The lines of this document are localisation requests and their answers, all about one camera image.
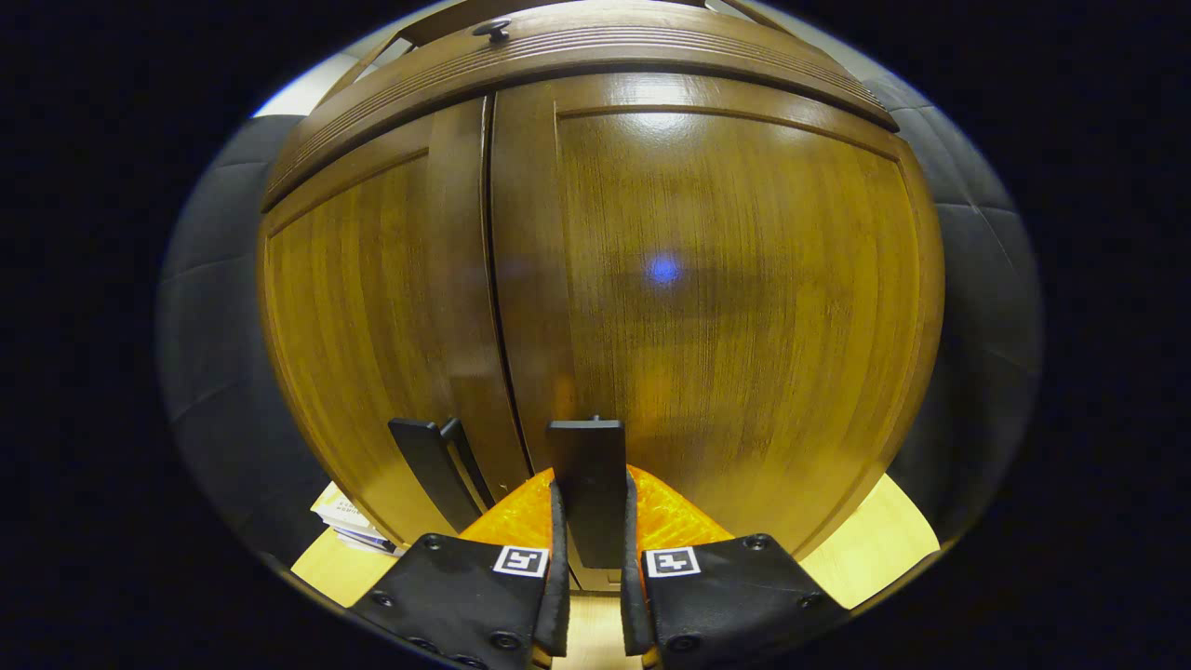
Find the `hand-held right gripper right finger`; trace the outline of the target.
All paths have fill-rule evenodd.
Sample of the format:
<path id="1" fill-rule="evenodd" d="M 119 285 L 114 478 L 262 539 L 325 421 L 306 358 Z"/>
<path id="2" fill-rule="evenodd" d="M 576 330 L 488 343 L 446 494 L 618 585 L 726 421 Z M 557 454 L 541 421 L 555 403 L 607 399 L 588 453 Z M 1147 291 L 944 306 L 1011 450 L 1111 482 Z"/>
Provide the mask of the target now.
<path id="1" fill-rule="evenodd" d="M 850 618 L 773 537 L 730 534 L 642 468 L 626 495 L 622 631 L 646 669 L 780 669 Z"/>

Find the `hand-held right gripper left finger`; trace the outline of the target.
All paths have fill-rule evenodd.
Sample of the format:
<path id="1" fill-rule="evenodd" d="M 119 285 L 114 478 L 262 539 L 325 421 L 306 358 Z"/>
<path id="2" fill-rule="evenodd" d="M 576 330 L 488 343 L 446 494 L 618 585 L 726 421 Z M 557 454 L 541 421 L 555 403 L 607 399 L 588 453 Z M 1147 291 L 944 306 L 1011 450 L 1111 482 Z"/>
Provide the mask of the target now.
<path id="1" fill-rule="evenodd" d="M 425 670 L 549 670 L 569 640 L 569 556 L 551 470 L 459 537 L 428 533 L 353 605 Z"/>

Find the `wooden cabinet door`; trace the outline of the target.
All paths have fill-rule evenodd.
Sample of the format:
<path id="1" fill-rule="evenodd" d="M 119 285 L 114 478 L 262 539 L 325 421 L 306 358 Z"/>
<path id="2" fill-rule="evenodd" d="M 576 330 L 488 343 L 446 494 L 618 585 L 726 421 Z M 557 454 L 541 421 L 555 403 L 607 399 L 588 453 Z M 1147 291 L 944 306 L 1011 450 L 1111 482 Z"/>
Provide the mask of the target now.
<path id="1" fill-rule="evenodd" d="M 268 209 L 276 378 L 328 478 L 392 541 L 456 536 L 531 475 L 492 263 L 485 95 L 362 140 Z"/>
<path id="2" fill-rule="evenodd" d="M 591 74 L 498 92 L 490 248 L 530 467 L 604 417 L 732 536 L 811 556 L 888 471 L 939 351 L 919 159 L 777 88 Z"/>

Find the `wooden double-door shoe cabinet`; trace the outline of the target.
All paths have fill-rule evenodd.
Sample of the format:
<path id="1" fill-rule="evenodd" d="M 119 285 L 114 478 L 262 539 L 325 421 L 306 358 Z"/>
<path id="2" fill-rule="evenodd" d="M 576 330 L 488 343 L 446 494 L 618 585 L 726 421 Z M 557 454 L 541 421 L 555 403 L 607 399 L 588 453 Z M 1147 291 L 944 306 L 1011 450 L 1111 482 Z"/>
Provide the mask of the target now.
<path id="1" fill-rule="evenodd" d="M 412 543 L 557 467 L 553 422 L 766 531 L 834 595 L 939 547 L 888 468 L 939 351 L 942 237 L 877 95 L 697 0 L 479 4 L 345 76 L 262 199 L 303 437 Z"/>

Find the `stack of paper booklets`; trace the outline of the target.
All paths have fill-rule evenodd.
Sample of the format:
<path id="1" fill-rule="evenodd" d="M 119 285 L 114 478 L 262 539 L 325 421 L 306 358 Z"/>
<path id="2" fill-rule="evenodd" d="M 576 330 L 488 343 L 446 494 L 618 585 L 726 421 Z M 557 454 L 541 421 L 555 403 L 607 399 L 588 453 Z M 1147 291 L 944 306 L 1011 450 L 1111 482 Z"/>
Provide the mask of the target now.
<path id="1" fill-rule="evenodd" d="M 387 556 L 405 553 L 405 547 L 384 537 L 381 530 L 375 530 L 333 482 L 328 483 L 319 493 L 314 505 L 311 505 L 311 512 L 347 546 Z"/>

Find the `wooden drawer with black knob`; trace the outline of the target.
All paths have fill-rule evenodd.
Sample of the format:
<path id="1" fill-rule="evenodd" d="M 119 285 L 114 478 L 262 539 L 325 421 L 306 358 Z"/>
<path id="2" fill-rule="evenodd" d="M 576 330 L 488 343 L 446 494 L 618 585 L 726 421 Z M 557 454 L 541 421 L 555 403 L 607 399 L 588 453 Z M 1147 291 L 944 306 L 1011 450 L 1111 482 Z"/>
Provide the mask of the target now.
<path id="1" fill-rule="evenodd" d="M 261 208 L 366 140 L 524 82 L 596 73 L 691 73 L 756 82 L 897 130 L 888 109 L 837 60 L 796 35 L 657 0 L 575 0 L 503 15 L 506 38 L 467 26 L 335 92 L 289 133 Z"/>

